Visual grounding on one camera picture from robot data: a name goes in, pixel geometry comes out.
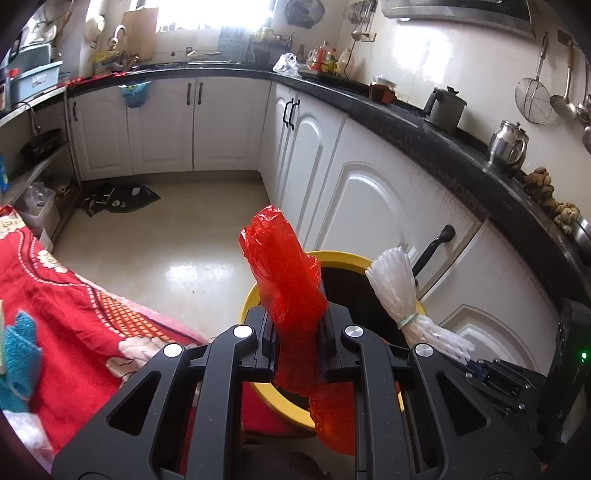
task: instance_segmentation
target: metal pivot bolt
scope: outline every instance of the metal pivot bolt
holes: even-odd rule
[[[359,325],[349,325],[345,328],[345,335],[357,338],[363,335],[363,329]]]
[[[419,343],[414,348],[414,351],[419,356],[431,356],[433,354],[433,347],[431,345],[427,345],[426,343]]]
[[[248,325],[238,325],[236,328],[234,328],[234,336],[238,337],[238,338],[246,338],[248,336],[252,335],[252,327],[248,326]]]
[[[174,358],[179,356],[181,353],[183,353],[183,347],[178,343],[169,343],[164,347],[164,355],[167,357]]]

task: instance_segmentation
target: red plastic bag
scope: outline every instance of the red plastic bag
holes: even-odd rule
[[[307,255],[273,205],[242,230],[240,245],[259,287],[261,303],[275,323],[280,350],[275,383],[309,398],[320,440],[340,453],[355,454],[353,386],[322,383],[316,332],[328,306],[319,290],[320,262]]]

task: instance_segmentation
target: kitchen cabinet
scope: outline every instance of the kitchen cabinet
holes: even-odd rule
[[[261,173],[271,203],[277,205],[281,167],[291,135],[287,124],[290,106],[297,101],[297,91],[273,82],[267,103],[267,114],[262,131],[258,171]]]
[[[300,243],[313,215],[323,188],[323,179],[333,158],[335,145],[346,115],[325,103],[300,93],[293,112],[288,107],[294,129],[280,159],[280,192],[277,204],[293,227]]]
[[[235,77],[196,80],[194,170],[256,170],[270,85]]]
[[[194,78],[153,80],[127,110],[134,174],[193,170]]]
[[[131,175],[126,106],[119,87],[74,97],[69,111],[80,179]]]
[[[480,222],[447,189],[400,150],[347,119],[322,192],[306,205],[304,249],[341,250],[370,259],[403,247],[414,264],[451,224],[456,235],[440,245],[417,276],[420,298],[458,257]]]
[[[542,285],[487,220],[421,302],[433,321],[501,358],[547,374],[558,313]]]

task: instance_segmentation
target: blue bucket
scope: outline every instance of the blue bucket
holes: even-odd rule
[[[150,82],[137,83],[135,85],[119,85],[125,104],[129,108],[141,107],[148,98],[148,85],[150,85]]]

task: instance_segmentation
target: range hood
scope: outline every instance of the range hood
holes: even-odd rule
[[[387,18],[453,20],[533,37],[527,0],[382,0]]]

